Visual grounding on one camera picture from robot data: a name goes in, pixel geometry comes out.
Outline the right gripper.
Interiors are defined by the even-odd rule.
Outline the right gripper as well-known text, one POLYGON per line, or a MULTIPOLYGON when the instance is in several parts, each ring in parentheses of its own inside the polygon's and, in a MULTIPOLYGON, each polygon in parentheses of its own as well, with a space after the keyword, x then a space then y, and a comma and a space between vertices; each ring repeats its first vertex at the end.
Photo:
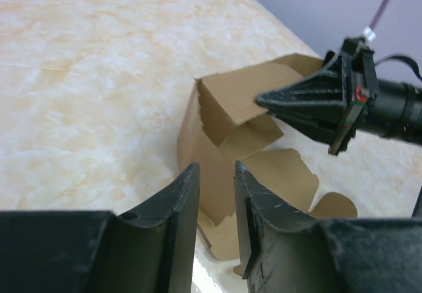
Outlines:
POLYGON ((310 75, 308 63, 299 69, 286 63, 259 65, 260 88, 255 102, 273 117, 292 126, 306 137, 329 143, 328 153, 345 151, 355 136, 375 90, 367 82, 365 64, 373 65, 372 51, 364 37, 347 37, 340 49, 310 75), (326 117, 326 121, 316 118, 326 117))

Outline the brown cardboard box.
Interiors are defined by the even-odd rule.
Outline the brown cardboard box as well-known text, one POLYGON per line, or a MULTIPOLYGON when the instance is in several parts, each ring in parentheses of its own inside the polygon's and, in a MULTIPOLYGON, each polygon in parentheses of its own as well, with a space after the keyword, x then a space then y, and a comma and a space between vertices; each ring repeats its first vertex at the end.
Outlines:
POLYGON ((213 256, 239 258, 234 164, 315 218, 354 218, 357 209, 328 188, 324 145, 273 119, 255 103, 258 93, 287 86, 319 70, 322 60, 291 53, 194 82, 177 141, 179 168, 200 165, 198 224, 213 256))

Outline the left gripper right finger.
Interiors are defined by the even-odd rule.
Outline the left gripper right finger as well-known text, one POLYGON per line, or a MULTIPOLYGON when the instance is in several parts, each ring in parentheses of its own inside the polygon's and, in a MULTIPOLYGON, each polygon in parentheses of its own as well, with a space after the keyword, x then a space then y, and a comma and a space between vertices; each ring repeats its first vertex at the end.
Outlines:
POLYGON ((322 222, 235 163, 237 234, 249 292, 345 292, 322 222))

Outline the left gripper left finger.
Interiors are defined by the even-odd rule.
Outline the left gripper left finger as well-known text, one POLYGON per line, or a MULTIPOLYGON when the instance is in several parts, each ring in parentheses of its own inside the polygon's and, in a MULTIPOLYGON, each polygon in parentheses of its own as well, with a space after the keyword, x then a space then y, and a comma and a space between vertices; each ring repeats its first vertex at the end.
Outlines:
POLYGON ((96 257, 89 292, 190 292, 200 166, 113 218, 96 257))

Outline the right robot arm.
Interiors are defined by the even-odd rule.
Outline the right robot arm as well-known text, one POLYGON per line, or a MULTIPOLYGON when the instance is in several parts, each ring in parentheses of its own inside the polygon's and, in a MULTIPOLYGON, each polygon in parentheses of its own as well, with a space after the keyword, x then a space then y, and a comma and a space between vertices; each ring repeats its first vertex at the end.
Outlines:
POLYGON ((356 131, 421 144, 421 88, 377 77, 373 50, 363 36, 345 38, 309 77, 256 97, 255 102, 331 155, 347 149, 356 131))

